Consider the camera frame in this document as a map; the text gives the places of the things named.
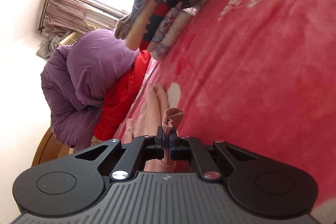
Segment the ribbed gray panel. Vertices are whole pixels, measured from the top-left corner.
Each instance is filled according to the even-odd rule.
[[[75,216],[21,216],[15,224],[316,224],[309,215],[290,220],[259,218],[238,207],[224,188],[195,173],[144,173],[112,184],[101,202]]]

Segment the metal screw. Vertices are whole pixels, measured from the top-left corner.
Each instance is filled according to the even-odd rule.
[[[203,175],[206,179],[218,179],[221,176],[221,174],[216,171],[208,171],[205,172]]]
[[[112,173],[112,178],[117,179],[117,180],[123,180],[123,179],[126,179],[127,177],[128,177],[128,173],[123,170],[114,171]]]

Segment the striped cloth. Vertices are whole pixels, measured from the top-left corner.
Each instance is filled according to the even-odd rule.
[[[42,58],[50,57],[55,49],[58,47],[58,44],[71,34],[72,31],[67,31],[63,36],[58,36],[56,34],[49,35],[43,39],[41,42],[42,47],[36,52],[36,55]]]

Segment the purple garment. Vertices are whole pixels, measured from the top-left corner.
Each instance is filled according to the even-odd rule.
[[[56,49],[41,74],[57,140],[75,151],[90,146],[106,90],[134,63],[131,51],[110,30],[92,31],[74,46]]]

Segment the pink fabric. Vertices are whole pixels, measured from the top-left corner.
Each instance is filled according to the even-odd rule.
[[[335,0],[210,0],[144,84],[163,83],[169,100],[181,94],[181,135],[223,139],[310,173],[319,185],[313,216],[328,224],[336,221],[335,9]]]
[[[140,115],[133,124],[132,119],[126,120],[126,131],[122,142],[129,143],[138,136],[156,135],[158,127],[162,126],[168,136],[173,127],[178,128],[183,119],[183,112],[178,108],[168,109],[167,94],[161,83],[149,85]],[[173,172],[176,162],[168,159],[169,150],[165,150],[162,160],[149,160],[144,171],[147,172]]]

